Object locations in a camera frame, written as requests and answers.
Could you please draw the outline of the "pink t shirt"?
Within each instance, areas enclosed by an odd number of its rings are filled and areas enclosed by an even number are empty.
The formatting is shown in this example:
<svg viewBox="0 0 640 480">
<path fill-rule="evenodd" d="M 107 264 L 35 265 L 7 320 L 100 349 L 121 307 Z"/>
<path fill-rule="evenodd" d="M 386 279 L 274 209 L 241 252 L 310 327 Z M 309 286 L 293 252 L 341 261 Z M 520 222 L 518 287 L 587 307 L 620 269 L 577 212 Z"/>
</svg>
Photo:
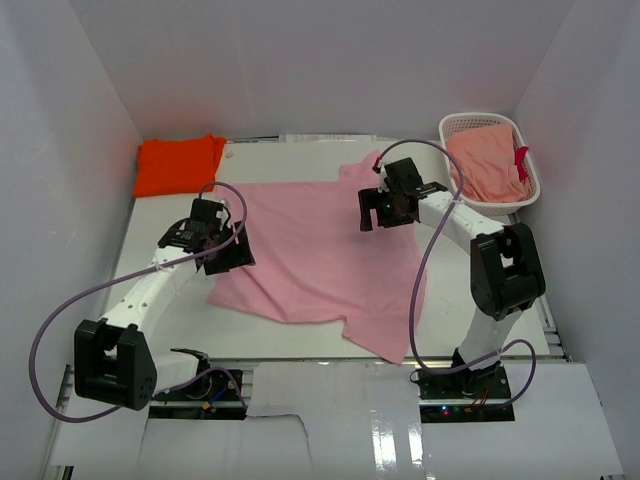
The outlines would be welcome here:
<svg viewBox="0 0 640 480">
<path fill-rule="evenodd" d="M 344 338 L 400 363 L 421 255 L 411 225 L 360 229 L 358 193 L 378 186 L 376 157 L 334 181 L 238 185 L 244 199 L 230 210 L 248 214 L 255 263 L 220 275 L 209 303 L 286 324 L 341 320 Z"/>
</svg>

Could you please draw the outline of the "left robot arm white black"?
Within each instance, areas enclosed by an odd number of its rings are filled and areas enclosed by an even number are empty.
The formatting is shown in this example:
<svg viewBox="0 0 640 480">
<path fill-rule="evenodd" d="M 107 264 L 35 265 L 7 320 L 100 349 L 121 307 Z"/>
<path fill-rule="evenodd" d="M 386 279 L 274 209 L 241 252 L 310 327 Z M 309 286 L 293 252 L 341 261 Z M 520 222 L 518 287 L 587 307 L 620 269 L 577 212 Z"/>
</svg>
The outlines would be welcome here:
<svg viewBox="0 0 640 480">
<path fill-rule="evenodd" d="M 248 235 L 223 201 L 195 199 L 187 218 L 164 233 L 148 272 L 97 321 L 74 333 L 74 388 L 81 398 L 139 411 L 179 388 L 199 399 L 211 387 L 203 357 L 185 348 L 155 354 L 150 341 L 174 297 L 198 273 L 218 276 L 252 266 Z"/>
</svg>

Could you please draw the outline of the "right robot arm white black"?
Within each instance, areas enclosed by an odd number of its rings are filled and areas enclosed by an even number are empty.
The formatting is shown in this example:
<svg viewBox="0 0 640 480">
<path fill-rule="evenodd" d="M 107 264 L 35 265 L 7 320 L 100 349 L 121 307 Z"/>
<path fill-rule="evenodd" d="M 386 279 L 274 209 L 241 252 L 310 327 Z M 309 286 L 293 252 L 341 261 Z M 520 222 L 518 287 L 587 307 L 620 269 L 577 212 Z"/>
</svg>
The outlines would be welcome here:
<svg viewBox="0 0 640 480">
<path fill-rule="evenodd" d="M 469 329 L 450 367 L 422 365 L 417 379 L 440 380 L 459 396 L 475 398 L 497 372 L 514 325 L 545 292 L 533 233 L 523 223 L 505 225 L 481 215 L 438 182 L 424 182 L 410 158 L 372 170 L 380 183 L 358 193 L 361 231 L 429 225 L 435 237 L 445 236 L 469 256 L 475 303 Z"/>
</svg>

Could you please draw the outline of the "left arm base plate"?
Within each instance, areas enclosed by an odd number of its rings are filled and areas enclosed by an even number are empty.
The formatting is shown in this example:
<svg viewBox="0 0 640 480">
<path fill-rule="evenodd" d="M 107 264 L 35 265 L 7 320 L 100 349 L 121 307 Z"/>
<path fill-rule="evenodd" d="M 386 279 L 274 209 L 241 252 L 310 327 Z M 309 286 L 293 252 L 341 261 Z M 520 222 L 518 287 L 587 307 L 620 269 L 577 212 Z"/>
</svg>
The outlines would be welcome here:
<svg viewBox="0 0 640 480">
<path fill-rule="evenodd" d="M 158 394 L 151 402 L 150 419 L 242 421 L 246 418 L 246 404 L 250 393 L 244 389 L 245 374 L 241 369 L 231 369 L 229 376 L 214 371 L 194 384 L 179 391 Z"/>
</svg>

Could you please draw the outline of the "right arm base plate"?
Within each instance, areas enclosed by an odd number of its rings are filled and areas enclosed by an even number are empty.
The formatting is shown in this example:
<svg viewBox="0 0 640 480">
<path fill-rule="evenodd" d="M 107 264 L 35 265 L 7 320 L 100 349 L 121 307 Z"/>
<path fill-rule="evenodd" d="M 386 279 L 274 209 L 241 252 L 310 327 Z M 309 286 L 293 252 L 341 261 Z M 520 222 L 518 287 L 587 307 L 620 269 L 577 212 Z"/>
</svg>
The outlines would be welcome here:
<svg viewBox="0 0 640 480">
<path fill-rule="evenodd" d="M 417 369 L 409 380 L 418 386 L 420 418 L 423 424 L 513 422 L 506 370 L 480 378 L 472 386 L 462 386 L 455 378 L 433 376 Z"/>
</svg>

